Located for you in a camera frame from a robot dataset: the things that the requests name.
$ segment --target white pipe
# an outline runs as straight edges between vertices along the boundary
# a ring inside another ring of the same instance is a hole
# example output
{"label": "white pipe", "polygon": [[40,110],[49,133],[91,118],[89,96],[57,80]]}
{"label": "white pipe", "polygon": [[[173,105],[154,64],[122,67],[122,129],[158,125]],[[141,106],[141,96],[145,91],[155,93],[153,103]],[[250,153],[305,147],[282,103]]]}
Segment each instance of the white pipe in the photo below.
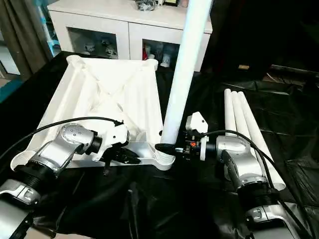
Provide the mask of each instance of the white pipe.
{"label": "white pipe", "polygon": [[225,129],[237,131],[230,89],[226,89],[224,91],[224,103],[225,103]]}
{"label": "white pipe", "polygon": [[[263,151],[266,155],[268,155],[273,160],[270,154],[270,151],[267,147],[267,144],[264,140],[264,137],[261,134],[260,129],[257,125],[255,117],[249,107],[249,104],[246,100],[244,93],[238,92],[238,96],[239,96],[241,107],[243,109],[244,117],[245,117],[246,124],[247,124],[252,141],[257,145],[257,147],[261,151]],[[273,168],[273,166],[267,160],[266,162],[267,162],[267,166],[269,168],[269,172],[270,172],[275,188],[278,190],[283,190],[286,187],[284,181],[279,176],[278,172]]]}
{"label": "white pipe", "polygon": [[[176,143],[211,3],[212,0],[189,1],[161,143]],[[171,165],[174,157],[157,152],[157,160],[160,164]]]}
{"label": "white pipe", "polygon": [[[238,97],[238,94],[236,91],[233,91],[231,93],[231,98],[232,98],[232,102],[233,102],[233,109],[234,109],[234,114],[235,114],[235,122],[236,122],[237,132],[242,133],[247,138],[251,139],[250,134],[249,134],[249,130],[248,130],[248,127],[246,124],[246,120],[244,117],[244,113],[243,113],[243,110],[241,108],[239,97]],[[256,158],[255,150],[253,148],[251,148],[250,150],[251,150],[251,154]]]}

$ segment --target black cloth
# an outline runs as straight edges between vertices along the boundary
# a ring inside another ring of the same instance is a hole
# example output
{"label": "black cloth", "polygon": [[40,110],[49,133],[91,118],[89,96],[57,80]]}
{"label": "black cloth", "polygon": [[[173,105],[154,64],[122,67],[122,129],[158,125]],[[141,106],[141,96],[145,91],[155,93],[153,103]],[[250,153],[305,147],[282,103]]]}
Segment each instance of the black cloth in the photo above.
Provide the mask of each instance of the black cloth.
{"label": "black cloth", "polygon": [[[0,152],[36,129],[67,67],[62,52],[0,105],[6,140]],[[156,72],[164,119],[172,72]],[[224,129],[224,89],[243,91],[276,164],[307,206],[319,235],[319,90],[259,82],[220,82],[213,75],[196,73],[187,99],[181,130],[188,115],[199,111],[209,130]],[[7,176],[12,156],[1,164]],[[219,177],[214,158],[205,162],[177,158],[172,169],[153,166],[67,169],[37,210],[36,224],[64,234],[93,238],[245,238],[238,197],[230,182]],[[281,192],[293,203],[287,189]]]}

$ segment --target gray curtain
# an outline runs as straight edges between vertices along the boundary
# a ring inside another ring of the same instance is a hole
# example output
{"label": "gray curtain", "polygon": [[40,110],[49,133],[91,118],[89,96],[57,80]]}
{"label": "gray curtain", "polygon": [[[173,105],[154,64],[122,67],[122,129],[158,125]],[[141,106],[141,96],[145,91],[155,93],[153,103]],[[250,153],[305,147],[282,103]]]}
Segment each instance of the gray curtain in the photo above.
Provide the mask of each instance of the gray curtain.
{"label": "gray curtain", "polygon": [[33,0],[0,0],[0,29],[23,80],[52,58]]}

